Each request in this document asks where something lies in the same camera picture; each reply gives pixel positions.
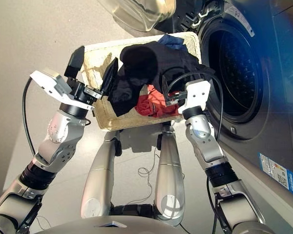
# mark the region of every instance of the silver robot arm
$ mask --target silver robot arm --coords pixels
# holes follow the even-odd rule
[[[187,139],[192,143],[195,156],[213,186],[217,199],[216,216],[225,233],[273,234],[214,137],[214,128],[203,112],[209,89],[208,81],[189,82],[187,100],[179,112],[186,119]]]
[[[35,71],[31,78],[50,96],[62,102],[47,129],[39,150],[25,170],[0,197],[0,234],[26,233],[42,205],[49,184],[74,156],[84,134],[85,116],[100,98],[76,75],[84,61],[84,47],[77,49],[67,66],[67,82],[57,73]]]

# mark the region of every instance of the robotic arm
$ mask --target robotic arm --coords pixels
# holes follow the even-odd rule
[[[83,61],[84,47],[80,47],[67,66],[67,82],[49,70],[35,71],[30,76],[62,103],[49,123],[46,138],[38,152],[0,197],[0,233],[24,233],[29,229],[49,184],[75,154],[76,144],[84,133],[85,116],[101,94],[76,80]]]
[[[49,95],[61,101],[60,109],[56,112],[49,123],[47,136],[39,146],[39,150],[25,168],[5,191],[0,198],[0,234],[27,233],[30,225],[37,216],[38,210],[42,205],[42,197],[46,193],[49,184],[55,178],[65,164],[74,156],[76,144],[84,133],[86,124],[85,116],[88,110],[92,110],[92,103],[101,98],[104,91],[109,86],[110,79],[105,79],[101,90],[93,90],[76,80],[76,75],[80,70],[84,60],[84,48],[77,49],[69,62],[65,76],[63,78],[52,71],[39,72],[31,74],[31,78],[42,87]],[[107,73],[113,74],[117,71],[114,61],[108,67]],[[216,197],[216,204],[213,210],[219,219],[223,231],[233,234],[273,234],[273,232],[264,225],[265,220],[259,211],[256,203],[245,188],[243,182],[238,179],[232,170],[227,157],[214,137],[214,128],[209,123],[203,110],[208,99],[210,83],[204,80],[195,80],[187,84],[187,99],[184,106],[180,107],[179,112],[186,119],[186,135],[192,143],[195,156],[201,167],[206,172]],[[110,136],[105,140],[104,147],[112,149],[113,141],[118,141],[117,136]],[[116,151],[121,148],[110,150],[110,158],[117,155]],[[102,155],[97,158],[102,164],[111,164],[112,160]],[[101,168],[95,168],[93,174],[104,173]],[[106,178],[106,184],[112,184],[112,178],[108,174],[101,177]],[[111,194],[111,188],[103,188],[103,194]],[[83,210],[82,214],[87,216],[88,210]],[[141,232],[154,229],[154,232],[178,233],[177,230],[160,221],[131,216],[105,216],[108,213],[102,213],[99,217],[80,220],[80,223],[69,225],[73,227],[82,227],[78,229],[81,233],[93,233],[95,227],[118,226],[118,222],[126,223],[128,231]],[[114,233],[119,230],[123,233],[124,229],[100,229],[97,233]],[[57,233],[64,233],[65,229],[58,229]]]
[[[210,83],[195,80],[186,85],[187,100],[179,108],[186,120],[186,136],[213,186],[216,197],[213,209],[224,233],[273,234],[242,180],[238,179],[214,137],[214,128],[203,110]]]

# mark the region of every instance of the washing machine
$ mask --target washing machine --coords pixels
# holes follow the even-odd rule
[[[222,147],[293,194],[293,0],[206,2],[197,33],[224,91]],[[216,86],[208,110],[218,128]]]

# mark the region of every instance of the laundry basket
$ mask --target laundry basket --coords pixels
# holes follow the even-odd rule
[[[183,38],[185,40],[184,44],[188,48],[188,52],[198,57],[199,61],[201,61],[199,40],[195,33],[183,32],[171,35]],[[120,57],[120,53],[124,47],[133,44],[145,44],[151,41],[158,41],[162,36],[163,35],[116,40],[86,46],[84,52],[84,64],[81,69],[84,83],[93,88],[100,89],[106,67],[115,57]],[[118,62],[120,68],[123,63],[119,59]],[[147,95],[146,85],[142,88],[140,95]],[[135,110],[135,108],[131,109],[128,113],[117,117],[106,96],[103,96],[102,100],[97,100],[97,102],[94,103],[94,113],[99,127],[104,131],[138,127],[182,118],[181,115],[166,115],[160,118],[142,116]]]

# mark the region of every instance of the washing machine drum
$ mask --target washing machine drum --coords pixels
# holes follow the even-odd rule
[[[202,63],[216,71],[224,91],[224,127],[227,133],[243,139],[255,137],[264,124],[261,118],[252,126],[263,103],[264,78],[259,56],[247,34],[237,24],[219,17],[206,25],[200,37]],[[219,119],[220,95],[216,85],[208,108]]]

